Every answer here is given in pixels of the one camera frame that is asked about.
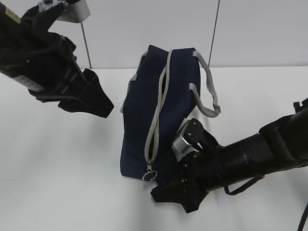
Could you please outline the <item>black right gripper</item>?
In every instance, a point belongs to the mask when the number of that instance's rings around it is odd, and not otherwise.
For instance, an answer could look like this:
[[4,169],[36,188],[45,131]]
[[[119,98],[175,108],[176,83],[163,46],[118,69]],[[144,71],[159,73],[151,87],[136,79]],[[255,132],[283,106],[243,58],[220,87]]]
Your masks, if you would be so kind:
[[211,192],[224,187],[222,146],[209,132],[204,131],[199,142],[200,151],[187,154],[181,161],[181,178],[155,187],[151,196],[156,202],[182,204],[186,213],[197,211]]

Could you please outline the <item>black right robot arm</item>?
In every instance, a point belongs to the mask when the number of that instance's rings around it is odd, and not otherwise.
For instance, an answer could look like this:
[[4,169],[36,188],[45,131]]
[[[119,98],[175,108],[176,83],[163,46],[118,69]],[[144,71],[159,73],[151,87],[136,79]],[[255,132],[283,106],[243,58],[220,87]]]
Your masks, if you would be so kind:
[[262,127],[257,134],[220,145],[197,119],[178,132],[181,150],[175,175],[152,189],[157,203],[181,204],[187,213],[198,210],[205,197],[223,188],[237,195],[266,175],[308,165],[308,102],[294,103],[295,113]]

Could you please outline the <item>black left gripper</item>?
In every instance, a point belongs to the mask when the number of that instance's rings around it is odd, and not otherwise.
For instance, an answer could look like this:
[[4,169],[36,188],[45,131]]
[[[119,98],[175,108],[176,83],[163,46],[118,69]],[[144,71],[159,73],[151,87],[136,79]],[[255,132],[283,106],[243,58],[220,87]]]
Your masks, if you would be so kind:
[[58,107],[70,112],[83,112],[107,118],[114,104],[103,91],[97,74],[81,70],[73,52],[75,44],[57,33],[29,34],[29,65],[40,90],[28,92],[37,100],[60,102]]

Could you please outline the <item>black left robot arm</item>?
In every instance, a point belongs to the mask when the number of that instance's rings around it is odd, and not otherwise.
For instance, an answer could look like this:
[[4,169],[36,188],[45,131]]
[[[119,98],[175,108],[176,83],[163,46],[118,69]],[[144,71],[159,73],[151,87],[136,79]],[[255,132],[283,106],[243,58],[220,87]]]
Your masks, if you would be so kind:
[[114,104],[97,74],[81,69],[68,37],[51,32],[56,21],[83,23],[90,16],[84,0],[41,0],[23,16],[0,6],[0,71],[42,103],[56,102],[70,112],[106,118]]

